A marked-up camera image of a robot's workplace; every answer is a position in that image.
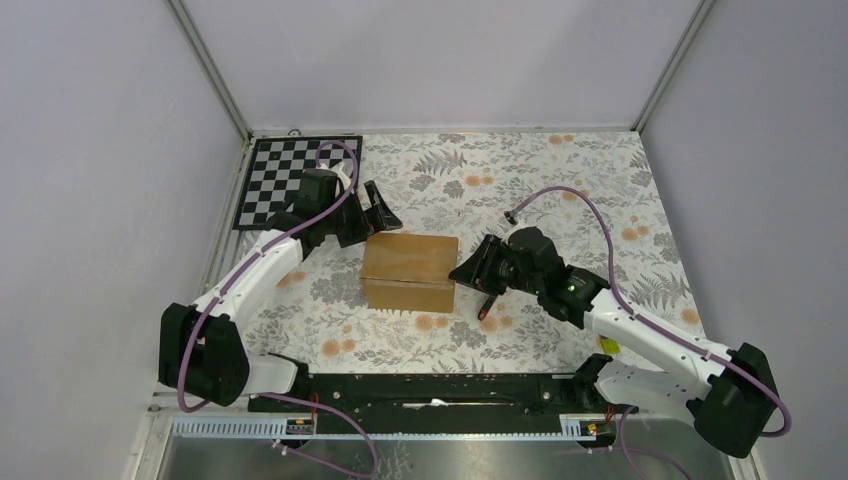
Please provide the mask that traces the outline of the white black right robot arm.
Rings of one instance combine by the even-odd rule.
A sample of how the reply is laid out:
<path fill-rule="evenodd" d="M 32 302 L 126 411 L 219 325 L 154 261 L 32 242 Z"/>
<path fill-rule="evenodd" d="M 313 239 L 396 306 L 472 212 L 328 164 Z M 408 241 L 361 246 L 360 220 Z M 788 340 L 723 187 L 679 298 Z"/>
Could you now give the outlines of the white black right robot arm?
<path fill-rule="evenodd" d="M 646 370 L 591 355 L 574 374 L 573 396 L 583 410 L 597 412 L 608 403 L 646 409 L 692 426 L 724 454 L 745 458 L 777 409 L 761 350 L 699 340 L 640 312 L 608 280 L 566 264 L 536 227 L 516 227 L 505 239 L 485 235 L 448 277 L 489 296 L 531 294 L 552 318 L 612 339 L 653 364 Z"/>

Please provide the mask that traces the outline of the red black utility knife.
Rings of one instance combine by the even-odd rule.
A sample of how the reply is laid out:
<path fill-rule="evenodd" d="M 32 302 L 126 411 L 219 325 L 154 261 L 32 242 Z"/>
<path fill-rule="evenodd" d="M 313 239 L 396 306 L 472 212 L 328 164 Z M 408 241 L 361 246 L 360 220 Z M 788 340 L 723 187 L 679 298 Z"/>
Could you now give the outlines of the red black utility knife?
<path fill-rule="evenodd" d="M 478 310 L 478 314 L 477 314 L 477 319 L 480 322 L 482 322 L 486 319 L 486 317 L 488 316 L 488 314 L 489 314 L 492 306 L 496 302 L 496 300 L 497 300 L 496 295 L 490 295 L 484 300 L 484 302 L 480 306 L 480 309 Z"/>

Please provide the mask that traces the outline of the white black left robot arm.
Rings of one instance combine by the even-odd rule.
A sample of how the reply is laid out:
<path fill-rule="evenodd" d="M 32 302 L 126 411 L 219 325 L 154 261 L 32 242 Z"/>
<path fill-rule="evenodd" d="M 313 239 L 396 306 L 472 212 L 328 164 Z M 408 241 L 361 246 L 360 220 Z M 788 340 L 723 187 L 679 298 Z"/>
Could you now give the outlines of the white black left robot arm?
<path fill-rule="evenodd" d="M 286 195 L 256 243 L 217 285 L 189 305 L 165 309 L 158 381 L 176 390 L 182 410 L 192 409 L 189 395 L 201 404 L 229 406 L 242 395 L 269 392 L 288 411 L 307 404 L 311 387 L 298 376 L 297 362 L 250 354 L 242 336 L 262 299 L 326 238 L 345 248 L 402 227 L 372 181 L 365 184 L 371 205 L 362 206 L 356 178 L 338 167 L 305 170 L 298 190 Z"/>

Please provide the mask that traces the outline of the brown cardboard express box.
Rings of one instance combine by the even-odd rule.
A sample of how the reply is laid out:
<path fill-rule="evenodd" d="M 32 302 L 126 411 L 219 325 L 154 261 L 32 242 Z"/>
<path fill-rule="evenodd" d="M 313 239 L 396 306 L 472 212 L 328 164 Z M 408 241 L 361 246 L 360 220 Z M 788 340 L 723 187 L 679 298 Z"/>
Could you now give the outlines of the brown cardboard express box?
<path fill-rule="evenodd" d="M 365 243 L 361 283 L 372 309 L 451 313 L 459 239 L 378 233 Z"/>

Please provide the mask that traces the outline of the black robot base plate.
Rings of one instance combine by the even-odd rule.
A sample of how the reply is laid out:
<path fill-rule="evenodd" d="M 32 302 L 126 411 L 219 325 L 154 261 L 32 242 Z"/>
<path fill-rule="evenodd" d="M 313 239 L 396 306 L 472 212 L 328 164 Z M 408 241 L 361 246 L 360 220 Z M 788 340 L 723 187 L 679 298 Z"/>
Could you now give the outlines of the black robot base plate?
<path fill-rule="evenodd" d="M 604 400 L 570 374 L 311 374 L 296 380 L 294 403 L 258 397 L 251 413 L 305 414 L 320 434 L 353 428 L 326 412 L 335 408 L 368 434 L 556 434 L 560 417 L 605 421 L 623 404 Z"/>

